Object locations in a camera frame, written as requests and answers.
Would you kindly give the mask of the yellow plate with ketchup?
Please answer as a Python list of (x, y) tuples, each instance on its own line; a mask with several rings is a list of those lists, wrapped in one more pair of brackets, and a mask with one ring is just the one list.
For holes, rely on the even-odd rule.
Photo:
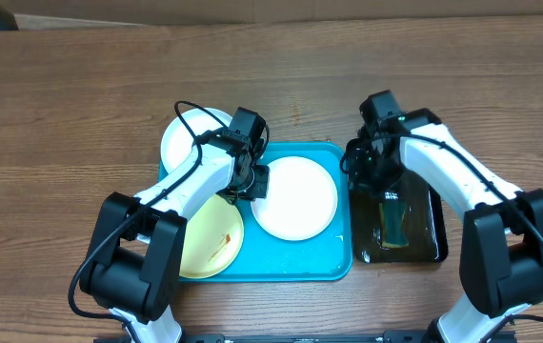
[(239, 254), (244, 231), (239, 210), (211, 197), (188, 222), (179, 275), (203, 279), (224, 271)]

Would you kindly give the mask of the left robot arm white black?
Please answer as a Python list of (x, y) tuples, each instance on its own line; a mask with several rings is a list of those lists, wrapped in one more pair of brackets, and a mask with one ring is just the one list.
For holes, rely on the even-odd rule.
[(263, 140), (196, 139), (191, 154), (153, 187), (135, 196), (114, 192), (103, 202), (90, 245), (70, 286), (70, 308), (81, 290), (120, 322), (126, 342), (177, 342), (181, 328), (170, 303), (178, 286), (187, 223), (214, 195), (262, 198), (268, 167)]

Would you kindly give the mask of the green yellow sponge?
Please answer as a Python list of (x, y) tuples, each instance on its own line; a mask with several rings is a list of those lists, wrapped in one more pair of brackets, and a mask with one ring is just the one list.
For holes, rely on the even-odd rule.
[(405, 205), (399, 200), (384, 200), (379, 205), (381, 245), (388, 249), (404, 248), (409, 240), (403, 233)]

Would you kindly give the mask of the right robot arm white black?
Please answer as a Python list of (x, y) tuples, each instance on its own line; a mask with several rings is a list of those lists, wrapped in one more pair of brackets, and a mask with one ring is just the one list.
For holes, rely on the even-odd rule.
[(426, 109), (364, 118), (339, 162), (353, 184), (388, 191), (402, 172), (421, 177), (460, 217), (464, 291), (435, 319), (435, 342), (493, 342), (543, 302), (543, 190), (522, 191), (478, 162)]

